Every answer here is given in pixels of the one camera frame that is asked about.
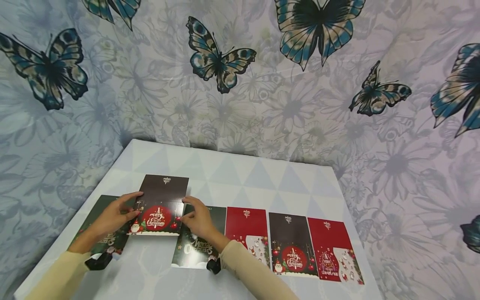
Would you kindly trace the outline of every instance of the flower pattern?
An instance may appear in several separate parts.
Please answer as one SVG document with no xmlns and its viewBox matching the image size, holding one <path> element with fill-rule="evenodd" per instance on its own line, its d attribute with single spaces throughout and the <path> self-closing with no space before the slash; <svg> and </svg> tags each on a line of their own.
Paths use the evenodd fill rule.
<svg viewBox="0 0 480 300">
<path fill-rule="evenodd" d="M 478 3 L 366 1 L 351 41 L 302 71 L 279 49 L 274 1 L 144 0 L 133 31 L 67 2 L 2 2 L 2 33 L 34 49 L 77 30 L 89 91 L 46 111 L 0 52 L 1 299 L 133 138 L 331 166 L 385 299 L 478 298 L 480 254 L 460 225 L 480 215 L 480 131 L 455 137 L 460 113 L 434 129 L 430 108 L 458 50 L 479 42 Z M 223 54 L 257 52 L 227 95 L 192 73 L 189 16 Z M 412 95 L 373 117 L 350 112 L 378 60 L 382 80 Z"/>
</svg>

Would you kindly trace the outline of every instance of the blue butterfly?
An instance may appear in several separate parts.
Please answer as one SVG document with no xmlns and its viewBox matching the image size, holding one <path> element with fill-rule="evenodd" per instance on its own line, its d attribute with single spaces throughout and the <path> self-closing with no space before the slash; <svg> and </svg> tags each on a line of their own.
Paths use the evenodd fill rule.
<svg viewBox="0 0 480 300">
<path fill-rule="evenodd" d="M 467 247 L 480 253 L 480 215 L 476 216 L 470 224 L 462 224 L 460 228 L 463 231 L 463 242 Z"/>
<path fill-rule="evenodd" d="M 284 32 L 280 51 L 305 70 L 318 42 L 322 66 L 353 35 L 353 24 L 365 0 L 329 0 L 323 7 L 313 0 L 275 0 L 278 28 Z"/>
<path fill-rule="evenodd" d="M 61 89 L 74 100 L 88 91 L 88 76 L 78 66 L 84 59 L 82 42 L 74 28 L 60 32 L 46 53 L 38 53 L 0 33 L 0 50 L 13 63 L 17 74 L 27 79 L 33 96 L 47 110 L 63 108 Z"/>
<path fill-rule="evenodd" d="M 218 91 L 228 93 L 237 84 L 236 74 L 245 73 L 248 65 L 255 61 L 257 52 L 241 48 L 222 56 L 212 35 L 200 21 L 188 17 L 187 28 L 190 33 L 188 45 L 196 51 L 190 58 L 193 73 L 205 81 L 215 75 Z"/>
<path fill-rule="evenodd" d="M 361 85 L 362 90 L 353 97 L 352 104 L 348 107 L 350 111 L 360 105 L 357 113 L 371 117 L 381 114 L 386 105 L 393 107 L 412 94 L 412 90 L 403 84 L 380 84 L 378 81 L 379 64 L 380 61 L 377 61 L 371 68 L 370 74 Z"/>
<path fill-rule="evenodd" d="M 455 137 L 480 128 L 480 44 L 468 44 L 460 48 L 452 73 L 430 99 L 436 119 L 434 128 L 465 105 L 467 109 L 463 114 L 463 122 Z"/>
<path fill-rule="evenodd" d="M 132 18 L 140 8 L 141 0 L 82 0 L 85 7 L 94 15 L 114 24 L 109 5 L 125 21 L 128 28 L 132 30 Z"/>
</svg>

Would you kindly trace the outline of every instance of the table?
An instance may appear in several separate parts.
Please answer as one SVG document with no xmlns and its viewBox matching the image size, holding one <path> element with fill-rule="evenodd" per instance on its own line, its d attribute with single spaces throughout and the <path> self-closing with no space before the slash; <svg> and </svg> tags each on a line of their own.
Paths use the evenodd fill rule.
<svg viewBox="0 0 480 300">
<path fill-rule="evenodd" d="M 75 233 L 100 195 L 137 191 L 145 174 L 189 177 L 187 194 L 206 205 L 261 208 L 342 221 L 365 285 L 281 276 L 301 299 L 381 300 L 331 167 L 132 140 L 15 292 L 23 299 Z M 177 237 L 130 236 L 118 261 L 88 272 L 74 299 L 253 299 L 229 272 L 170 267 Z"/>
</svg>

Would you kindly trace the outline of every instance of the fabric wall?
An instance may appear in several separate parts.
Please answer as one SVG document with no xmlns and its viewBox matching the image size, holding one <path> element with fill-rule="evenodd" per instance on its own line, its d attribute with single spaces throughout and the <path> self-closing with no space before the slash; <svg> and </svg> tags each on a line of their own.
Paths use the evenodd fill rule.
<svg viewBox="0 0 480 300">
<path fill-rule="evenodd" d="M 386 299 L 480 299 L 480 1 L 330 1 L 0 0 L 1 298 L 142 138 L 330 165 Z"/>
</svg>

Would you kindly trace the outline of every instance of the hand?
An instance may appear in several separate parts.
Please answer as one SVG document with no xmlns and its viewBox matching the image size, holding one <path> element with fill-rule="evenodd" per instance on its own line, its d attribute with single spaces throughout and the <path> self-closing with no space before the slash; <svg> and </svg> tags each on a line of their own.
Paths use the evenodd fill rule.
<svg viewBox="0 0 480 300">
<path fill-rule="evenodd" d="M 182 201 L 193 205 L 195 209 L 180 219 L 182 223 L 190 228 L 194 235 L 212 244 L 218 252 L 222 252 L 230 240 L 215 228 L 210 217 L 210 211 L 205 204 L 192 196 L 187 196 Z"/>
<path fill-rule="evenodd" d="M 125 202 L 143 194 L 144 192 L 125 194 L 110 203 L 92 225 L 70 245 L 68 251 L 80 254 L 87 253 L 92 249 L 93 245 L 109 233 L 117 231 L 125 223 L 138 216 L 140 212 L 138 210 L 134 211 L 131 207 L 127 207 Z"/>
<path fill-rule="evenodd" d="M 140 213 L 140 211 L 134 211 L 133 208 L 126 206 L 125 202 L 143 194 L 144 192 L 132 192 L 119 197 L 104 209 L 102 214 L 98 216 L 88 229 L 95 232 L 101 238 L 117 231 Z"/>
</svg>

